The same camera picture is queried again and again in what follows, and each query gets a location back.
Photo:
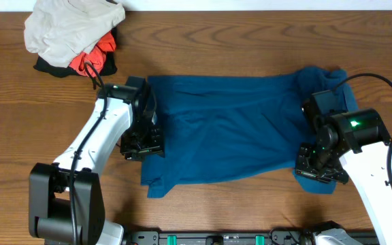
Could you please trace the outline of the teal blue t-shirt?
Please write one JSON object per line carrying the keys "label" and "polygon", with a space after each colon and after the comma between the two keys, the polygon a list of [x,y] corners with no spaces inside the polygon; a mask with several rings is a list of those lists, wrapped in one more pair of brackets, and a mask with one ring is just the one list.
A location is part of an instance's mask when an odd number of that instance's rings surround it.
{"label": "teal blue t-shirt", "polygon": [[315,141],[301,108],[311,94],[335,89],[343,110],[358,108],[346,77],[319,67],[272,77],[150,76],[165,154],[142,163],[148,196],[294,167],[300,145]]}

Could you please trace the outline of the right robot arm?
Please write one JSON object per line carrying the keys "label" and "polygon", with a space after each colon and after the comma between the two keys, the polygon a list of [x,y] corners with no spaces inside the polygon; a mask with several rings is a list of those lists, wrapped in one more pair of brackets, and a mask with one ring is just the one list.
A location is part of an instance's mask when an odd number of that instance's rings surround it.
{"label": "right robot arm", "polygon": [[299,148],[295,173],[325,184],[352,181],[379,244],[392,244],[390,135],[372,109],[348,112],[332,91],[314,93],[302,105],[316,141]]}

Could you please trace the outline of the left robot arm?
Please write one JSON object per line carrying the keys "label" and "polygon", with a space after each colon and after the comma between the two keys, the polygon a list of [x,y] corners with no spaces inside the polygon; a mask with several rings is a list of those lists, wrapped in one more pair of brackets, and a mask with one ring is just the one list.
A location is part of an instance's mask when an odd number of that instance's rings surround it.
{"label": "left robot arm", "polygon": [[93,112],[75,140],[53,163],[36,163],[29,174],[29,233],[51,244],[123,244],[124,227],[105,218],[105,164],[116,146],[130,161],[165,155],[147,79],[97,86]]}

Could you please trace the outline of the black garment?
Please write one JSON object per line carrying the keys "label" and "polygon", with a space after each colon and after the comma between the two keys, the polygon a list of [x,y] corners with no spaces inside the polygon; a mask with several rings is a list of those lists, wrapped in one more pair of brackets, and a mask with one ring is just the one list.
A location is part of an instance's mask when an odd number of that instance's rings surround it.
{"label": "black garment", "polygon": [[111,76],[117,72],[114,60],[116,35],[117,28],[113,28],[96,43],[90,53],[82,52],[71,61],[68,67],[54,67],[39,56],[33,68],[56,78],[88,76],[88,72],[92,77],[95,77],[96,75],[90,67],[87,67],[87,71],[85,71],[84,64],[90,63],[100,76]]}

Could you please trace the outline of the red-orange garment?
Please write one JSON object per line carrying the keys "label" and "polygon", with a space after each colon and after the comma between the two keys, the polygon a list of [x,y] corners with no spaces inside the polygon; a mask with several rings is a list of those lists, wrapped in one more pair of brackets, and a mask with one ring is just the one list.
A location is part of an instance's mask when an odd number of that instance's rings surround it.
{"label": "red-orange garment", "polygon": [[95,77],[96,75],[90,67],[84,68],[85,63],[90,63],[100,76],[110,76],[117,72],[114,61],[115,49],[116,42],[110,31],[96,43],[90,53],[82,52],[75,57],[69,64],[69,67],[80,76],[87,76],[87,72],[90,72]]}

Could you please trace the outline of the beige crumpled garment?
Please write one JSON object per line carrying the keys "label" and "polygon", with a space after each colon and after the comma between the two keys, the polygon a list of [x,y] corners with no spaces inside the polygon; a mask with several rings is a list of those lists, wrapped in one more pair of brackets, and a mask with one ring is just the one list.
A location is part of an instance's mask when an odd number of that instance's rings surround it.
{"label": "beige crumpled garment", "polygon": [[38,0],[24,26],[27,51],[54,67],[67,67],[125,19],[121,3],[83,0]]}

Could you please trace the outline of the black mounting rail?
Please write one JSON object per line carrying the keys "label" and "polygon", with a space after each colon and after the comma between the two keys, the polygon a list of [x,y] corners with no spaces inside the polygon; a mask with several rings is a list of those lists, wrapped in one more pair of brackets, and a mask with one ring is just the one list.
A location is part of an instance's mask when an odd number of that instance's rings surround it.
{"label": "black mounting rail", "polygon": [[272,229],[244,233],[185,233],[134,231],[124,236],[122,245],[276,245],[316,244],[310,231]]}

